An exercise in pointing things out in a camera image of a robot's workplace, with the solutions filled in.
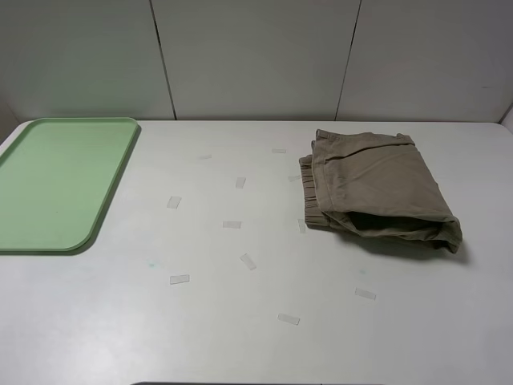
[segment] tape piece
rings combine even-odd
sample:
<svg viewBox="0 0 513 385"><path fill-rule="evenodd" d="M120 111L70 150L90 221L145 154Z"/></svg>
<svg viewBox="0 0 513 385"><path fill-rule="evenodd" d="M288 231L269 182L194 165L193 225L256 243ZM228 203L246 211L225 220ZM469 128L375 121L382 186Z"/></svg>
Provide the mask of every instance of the tape piece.
<svg viewBox="0 0 513 385"><path fill-rule="evenodd" d="M242 222L239 221L224 221L223 227L226 229L240 229Z"/></svg>
<svg viewBox="0 0 513 385"><path fill-rule="evenodd" d="M248 267L250 270L254 270L257 268L257 265L255 265L255 262L251 259L251 257L248 254L244 254L242 257L240 257L240 260Z"/></svg>
<svg viewBox="0 0 513 385"><path fill-rule="evenodd" d="M303 220L303 219L298 219L298 220L297 220L297 224L299 225L299 232L300 232L301 234L305 234L305 233L306 233L305 220Z"/></svg>
<svg viewBox="0 0 513 385"><path fill-rule="evenodd" d="M178 205L180 204L181 200L182 200L181 197L171 197L171 198L169 198L168 209L178 209Z"/></svg>
<svg viewBox="0 0 513 385"><path fill-rule="evenodd" d="M376 301L376 294L371 293L367 290L356 288L356 290L354 291L354 294L359 295L360 297L363 297L363 298L368 298L368 299L372 299L373 301Z"/></svg>
<svg viewBox="0 0 513 385"><path fill-rule="evenodd" d="M239 176L237 178L237 182L235 183L235 188L244 188L244 183L246 183L246 178Z"/></svg>
<svg viewBox="0 0 513 385"><path fill-rule="evenodd" d="M185 283L185 282L189 282L189 281L190 281L189 274L172 275L171 278L169 278L169 283L171 285L176 285L177 283Z"/></svg>
<svg viewBox="0 0 513 385"><path fill-rule="evenodd" d="M299 325L299 317L293 317L292 315L279 313L278 319L283 322L292 323L296 326Z"/></svg>

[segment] white table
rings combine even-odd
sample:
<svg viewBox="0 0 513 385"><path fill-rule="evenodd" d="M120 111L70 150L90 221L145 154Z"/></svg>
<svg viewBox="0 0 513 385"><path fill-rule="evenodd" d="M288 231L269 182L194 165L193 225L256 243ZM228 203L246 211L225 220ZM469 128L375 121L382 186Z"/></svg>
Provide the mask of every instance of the white table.
<svg viewBox="0 0 513 385"><path fill-rule="evenodd" d="M90 249L0 257L1 384L511 383L513 135L506 128L140 126ZM300 173L297 160L317 128L411 135L462 222L462 252L300 233L301 181L288 176ZM243 189L235 188L238 176L247 178ZM166 208L170 196L182 197L177 210ZM242 228L224 229L223 221ZM255 270L239 260L245 253ZM175 274L191 281L171 286ZM354 295L357 287L376 301ZM278 313L301 321L280 322Z"/></svg>

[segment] khaki pants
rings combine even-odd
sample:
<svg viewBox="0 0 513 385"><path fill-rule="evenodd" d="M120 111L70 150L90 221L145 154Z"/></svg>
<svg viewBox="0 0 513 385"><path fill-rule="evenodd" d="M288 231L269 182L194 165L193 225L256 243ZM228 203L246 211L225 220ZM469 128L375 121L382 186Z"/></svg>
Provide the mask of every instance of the khaki pants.
<svg viewBox="0 0 513 385"><path fill-rule="evenodd" d="M459 221L409 136L318 130L300 166L309 227L458 250Z"/></svg>

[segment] plastic tray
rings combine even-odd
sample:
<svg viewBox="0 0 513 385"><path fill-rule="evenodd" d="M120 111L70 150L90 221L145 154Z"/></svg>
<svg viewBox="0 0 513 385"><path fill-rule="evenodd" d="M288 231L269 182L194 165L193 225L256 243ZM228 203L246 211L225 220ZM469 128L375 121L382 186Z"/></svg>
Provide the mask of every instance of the plastic tray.
<svg viewBox="0 0 513 385"><path fill-rule="evenodd" d="M137 129L130 118L28 124L0 156L0 251L67 251L83 245Z"/></svg>

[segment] table surface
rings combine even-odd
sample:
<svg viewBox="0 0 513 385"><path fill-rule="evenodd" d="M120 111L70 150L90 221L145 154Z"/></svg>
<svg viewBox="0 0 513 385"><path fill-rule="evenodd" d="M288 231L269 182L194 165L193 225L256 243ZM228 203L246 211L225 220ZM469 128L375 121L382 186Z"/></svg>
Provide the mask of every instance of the table surface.
<svg viewBox="0 0 513 385"><path fill-rule="evenodd" d="M511 383L513 135L506 128L139 124L90 249L0 256L0 383ZM411 135L462 223L462 250L452 256L301 233L301 181L288 177L299 175L297 160L317 128ZM246 178L243 189L237 177ZM167 208L170 197L182 197L178 209ZM223 221L242 226L225 229ZM239 259L245 253L255 270ZM170 285L180 274L190 282ZM301 321L280 322L279 313Z"/></svg>

